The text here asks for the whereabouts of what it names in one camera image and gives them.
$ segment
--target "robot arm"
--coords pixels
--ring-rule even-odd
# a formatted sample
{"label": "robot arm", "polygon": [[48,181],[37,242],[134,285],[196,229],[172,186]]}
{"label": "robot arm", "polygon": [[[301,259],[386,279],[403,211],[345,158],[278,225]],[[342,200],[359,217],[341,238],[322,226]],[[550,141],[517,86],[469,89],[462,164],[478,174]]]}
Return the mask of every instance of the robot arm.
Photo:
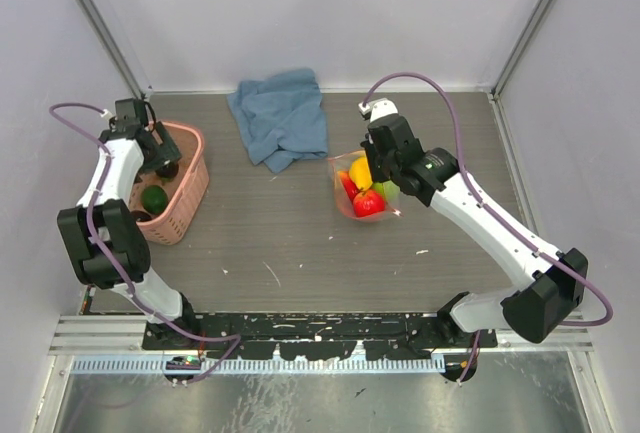
{"label": "robot arm", "polygon": [[[511,328],[540,343],[582,300],[584,287],[540,258],[544,252],[586,277],[587,259],[578,250],[562,253],[520,224],[482,193],[483,204],[472,196],[457,160],[442,148],[424,151],[407,120],[395,105],[382,99],[360,106],[370,120],[362,143],[374,181],[391,180],[400,190],[418,198],[462,228],[500,265],[512,287],[486,294],[461,293],[438,313],[445,334],[481,329]],[[484,208],[491,206],[517,232],[538,247],[532,253]]]}
{"label": "robot arm", "polygon": [[[153,131],[162,143],[156,140]],[[141,100],[116,102],[116,116],[110,120],[110,128],[102,132],[100,140],[109,150],[111,158],[92,217],[100,238],[133,281],[138,302],[183,329],[197,333],[198,321],[191,305],[151,267],[149,245],[127,206],[137,175],[178,161],[179,150],[162,123],[154,122],[151,130],[146,105]],[[75,208],[59,212],[58,228],[76,276],[82,284],[93,284],[100,289],[111,290],[139,308],[139,303],[134,301],[127,284],[92,241],[87,225],[89,201],[103,174],[106,161],[107,153],[100,150],[98,165],[89,188]],[[142,312],[156,336],[171,337],[174,341],[181,338],[157,316]]]}

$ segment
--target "scratch mark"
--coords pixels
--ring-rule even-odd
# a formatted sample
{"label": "scratch mark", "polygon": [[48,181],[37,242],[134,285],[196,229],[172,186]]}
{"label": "scratch mark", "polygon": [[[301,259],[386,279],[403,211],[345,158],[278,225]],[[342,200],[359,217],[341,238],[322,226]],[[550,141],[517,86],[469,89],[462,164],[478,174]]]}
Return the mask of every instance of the scratch mark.
{"label": "scratch mark", "polygon": [[276,281],[278,282],[278,288],[282,288],[282,285],[280,284],[280,280],[278,279],[276,274],[273,272],[271,267],[269,265],[267,265],[264,261],[262,262],[262,264],[267,267],[267,270],[269,270],[271,272],[271,274],[273,275],[273,277],[276,279]]}

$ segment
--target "green apple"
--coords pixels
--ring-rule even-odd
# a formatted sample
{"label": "green apple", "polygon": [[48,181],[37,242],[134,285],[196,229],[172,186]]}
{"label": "green apple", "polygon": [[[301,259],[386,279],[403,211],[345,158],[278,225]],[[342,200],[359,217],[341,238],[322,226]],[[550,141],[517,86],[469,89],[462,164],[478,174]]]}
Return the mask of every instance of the green apple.
{"label": "green apple", "polygon": [[371,187],[378,193],[384,201],[394,200],[400,193],[400,188],[393,181],[385,181],[384,183],[374,183]]}

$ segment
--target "towel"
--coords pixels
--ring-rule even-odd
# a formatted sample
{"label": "towel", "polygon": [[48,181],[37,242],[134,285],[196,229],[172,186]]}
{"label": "towel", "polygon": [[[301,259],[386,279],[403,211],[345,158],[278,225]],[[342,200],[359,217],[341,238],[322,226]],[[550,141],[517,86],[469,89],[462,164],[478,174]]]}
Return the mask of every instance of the towel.
{"label": "towel", "polygon": [[227,101],[254,165],[264,162],[277,174],[295,160],[327,156],[327,116],[313,70],[242,81]]}

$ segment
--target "red tomato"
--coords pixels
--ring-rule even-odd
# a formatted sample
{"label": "red tomato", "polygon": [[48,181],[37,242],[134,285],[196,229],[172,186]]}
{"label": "red tomato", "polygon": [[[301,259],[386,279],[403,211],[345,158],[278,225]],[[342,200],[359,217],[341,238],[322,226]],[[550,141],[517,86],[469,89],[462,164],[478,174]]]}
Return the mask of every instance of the red tomato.
{"label": "red tomato", "polygon": [[339,171],[338,175],[340,175],[340,181],[342,182],[342,186],[344,186],[344,189],[347,192],[349,200],[353,201],[356,195],[360,193],[360,190],[358,190],[356,184],[351,180],[351,178],[349,178],[349,173],[347,173],[346,171]]}
{"label": "red tomato", "polygon": [[353,199],[353,211],[358,218],[373,215],[384,211],[384,200],[373,190],[358,193]]}

